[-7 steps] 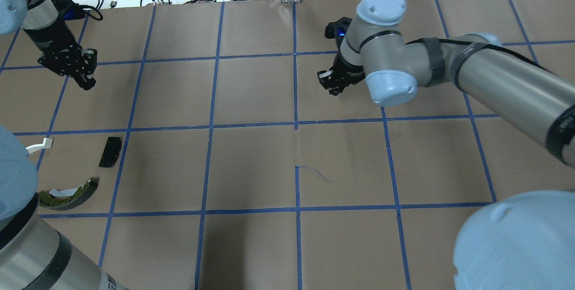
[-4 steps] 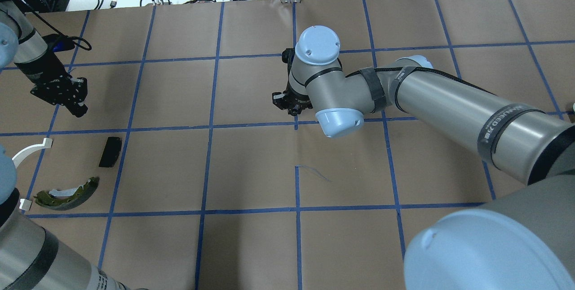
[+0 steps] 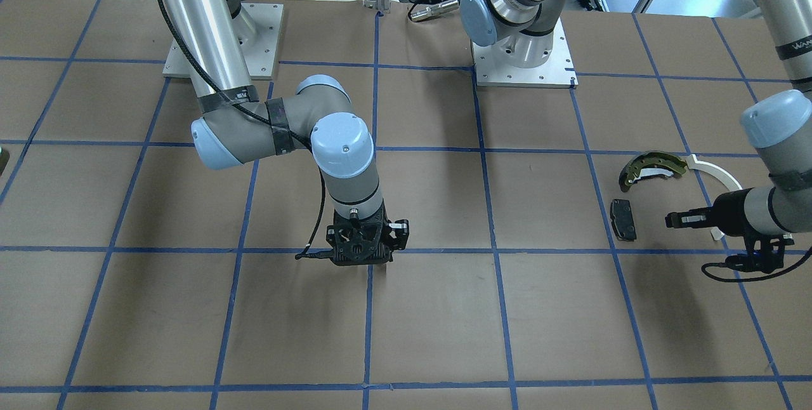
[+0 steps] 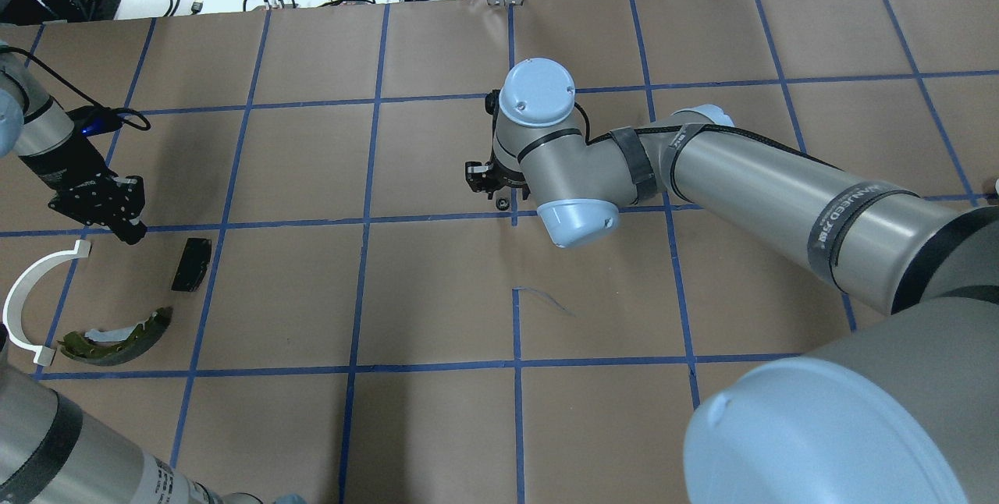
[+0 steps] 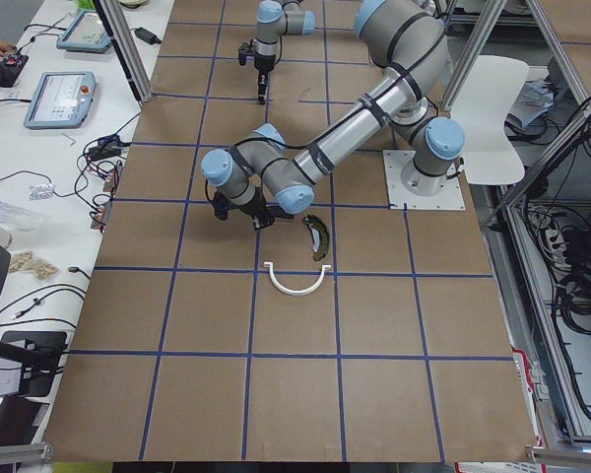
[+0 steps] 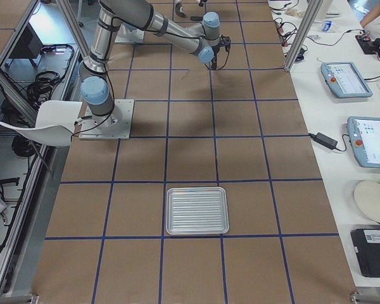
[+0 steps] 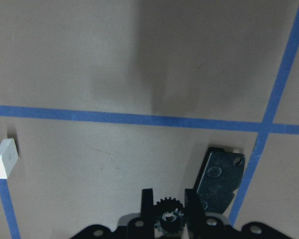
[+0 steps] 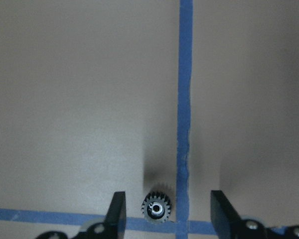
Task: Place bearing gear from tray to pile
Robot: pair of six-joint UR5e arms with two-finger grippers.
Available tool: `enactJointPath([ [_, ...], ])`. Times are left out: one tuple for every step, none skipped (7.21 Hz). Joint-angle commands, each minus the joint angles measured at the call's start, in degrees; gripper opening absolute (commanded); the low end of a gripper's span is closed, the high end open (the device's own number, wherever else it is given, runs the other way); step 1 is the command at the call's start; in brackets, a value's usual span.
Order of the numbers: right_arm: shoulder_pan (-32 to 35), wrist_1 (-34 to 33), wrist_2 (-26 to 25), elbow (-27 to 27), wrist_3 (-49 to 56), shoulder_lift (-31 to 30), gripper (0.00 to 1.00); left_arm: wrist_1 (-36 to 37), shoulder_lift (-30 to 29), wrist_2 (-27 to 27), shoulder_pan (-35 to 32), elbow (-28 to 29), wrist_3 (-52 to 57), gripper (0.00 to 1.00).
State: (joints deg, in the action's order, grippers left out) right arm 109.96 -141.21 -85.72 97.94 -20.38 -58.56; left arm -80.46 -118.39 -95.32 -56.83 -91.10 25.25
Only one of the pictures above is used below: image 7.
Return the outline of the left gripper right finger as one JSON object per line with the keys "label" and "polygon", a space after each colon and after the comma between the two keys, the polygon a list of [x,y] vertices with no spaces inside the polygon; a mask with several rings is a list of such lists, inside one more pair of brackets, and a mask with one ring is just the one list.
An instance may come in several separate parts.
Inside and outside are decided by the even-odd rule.
{"label": "left gripper right finger", "polygon": [[194,189],[185,189],[186,227],[190,239],[202,239],[205,213]]}

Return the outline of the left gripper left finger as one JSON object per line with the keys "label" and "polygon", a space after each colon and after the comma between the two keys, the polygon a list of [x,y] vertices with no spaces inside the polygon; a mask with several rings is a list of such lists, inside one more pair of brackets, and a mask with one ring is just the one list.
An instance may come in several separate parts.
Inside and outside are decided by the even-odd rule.
{"label": "left gripper left finger", "polygon": [[141,218],[144,239],[154,238],[153,189],[142,189]]}

